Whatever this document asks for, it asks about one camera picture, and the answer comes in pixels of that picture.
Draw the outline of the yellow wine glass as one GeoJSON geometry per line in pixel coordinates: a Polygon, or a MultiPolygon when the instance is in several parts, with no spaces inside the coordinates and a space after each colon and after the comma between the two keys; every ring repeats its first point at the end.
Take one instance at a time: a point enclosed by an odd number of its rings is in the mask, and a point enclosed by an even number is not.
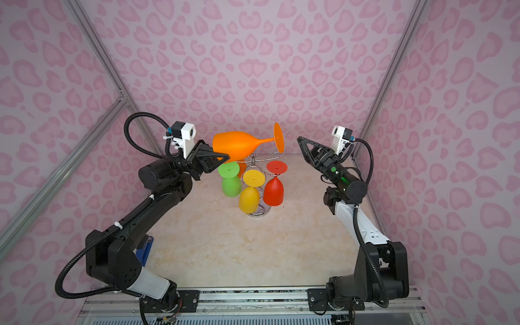
{"type": "Polygon", "coordinates": [[[260,202],[259,187],[265,183],[265,175],[256,169],[245,171],[243,180],[246,188],[240,194],[239,208],[246,214],[257,211],[260,202]]]}

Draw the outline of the blue stapler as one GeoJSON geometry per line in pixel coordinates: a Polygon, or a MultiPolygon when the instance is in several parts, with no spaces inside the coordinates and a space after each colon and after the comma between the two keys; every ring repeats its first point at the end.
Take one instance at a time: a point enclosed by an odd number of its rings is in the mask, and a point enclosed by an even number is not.
{"type": "Polygon", "coordinates": [[[153,243],[154,237],[146,234],[136,247],[135,255],[143,267],[146,265],[148,261],[153,243]]]}

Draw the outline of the red wine glass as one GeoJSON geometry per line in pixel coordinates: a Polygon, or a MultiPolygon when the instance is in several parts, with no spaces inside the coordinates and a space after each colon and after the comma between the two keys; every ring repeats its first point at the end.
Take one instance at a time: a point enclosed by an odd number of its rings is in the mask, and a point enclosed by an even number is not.
{"type": "Polygon", "coordinates": [[[270,161],[267,165],[268,171],[273,174],[273,178],[268,181],[264,189],[264,203],[276,207],[283,203],[284,186],[279,180],[279,176],[286,173],[287,165],[282,161],[270,161]]]}

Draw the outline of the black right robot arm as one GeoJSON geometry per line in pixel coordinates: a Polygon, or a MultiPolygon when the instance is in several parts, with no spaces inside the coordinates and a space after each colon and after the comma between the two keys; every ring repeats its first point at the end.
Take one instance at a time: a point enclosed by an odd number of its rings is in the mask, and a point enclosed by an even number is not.
{"type": "Polygon", "coordinates": [[[305,161],[329,182],[324,204],[358,243],[354,272],[329,278],[326,305],[316,311],[353,313],[360,303],[387,308],[390,301],[407,298],[410,283],[406,248],[384,235],[360,207],[371,176],[362,177],[359,169],[343,165],[343,158],[330,147],[302,136],[297,143],[305,161]]]}

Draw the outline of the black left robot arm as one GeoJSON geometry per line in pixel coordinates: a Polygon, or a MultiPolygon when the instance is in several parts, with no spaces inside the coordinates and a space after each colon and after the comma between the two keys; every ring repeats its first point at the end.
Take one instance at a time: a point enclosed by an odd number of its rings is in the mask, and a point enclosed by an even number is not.
{"type": "Polygon", "coordinates": [[[154,311],[179,310],[176,283],[147,270],[134,251],[159,219],[189,195],[194,181],[229,159],[200,140],[188,156],[163,156],[138,171],[150,196],[123,219],[103,232],[92,231],[85,240],[86,272],[106,285],[102,293],[134,295],[154,311]]]}

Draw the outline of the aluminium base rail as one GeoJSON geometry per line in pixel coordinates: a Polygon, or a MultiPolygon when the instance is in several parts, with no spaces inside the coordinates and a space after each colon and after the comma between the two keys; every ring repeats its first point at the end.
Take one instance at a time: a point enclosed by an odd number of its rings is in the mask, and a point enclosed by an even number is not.
{"type": "Polygon", "coordinates": [[[415,287],[382,308],[357,299],[328,306],[324,287],[182,288],[181,310],[154,313],[123,293],[90,297],[76,324],[430,324],[415,287]]]}

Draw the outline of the green wine glass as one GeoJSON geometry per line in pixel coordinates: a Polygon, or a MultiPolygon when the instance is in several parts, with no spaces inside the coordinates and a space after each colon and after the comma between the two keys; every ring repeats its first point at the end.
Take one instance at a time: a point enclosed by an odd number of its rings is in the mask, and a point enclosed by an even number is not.
{"type": "Polygon", "coordinates": [[[222,177],[222,192],[227,197],[237,197],[242,190],[242,183],[238,174],[240,167],[237,162],[224,163],[219,166],[218,172],[222,177]]]}

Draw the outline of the orange wine glass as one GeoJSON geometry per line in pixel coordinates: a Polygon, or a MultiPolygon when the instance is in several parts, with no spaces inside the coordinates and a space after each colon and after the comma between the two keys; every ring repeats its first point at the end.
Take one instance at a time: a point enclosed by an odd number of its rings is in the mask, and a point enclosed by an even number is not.
{"type": "Polygon", "coordinates": [[[242,161],[261,146],[274,142],[279,153],[284,153],[285,143],[282,129],[278,123],[274,124],[274,135],[272,138],[258,139],[253,135],[242,131],[229,131],[216,134],[213,137],[213,149],[220,154],[227,154],[229,162],[242,161]]]}
{"type": "Polygon", "coordinates": [[[238,166],[239,166],[239,173],[238,173],[238,177],[241,178],[243,176],[243,174],[245,173],[248,165],[246,162],[244,161],[238,161],[238,166]]]}

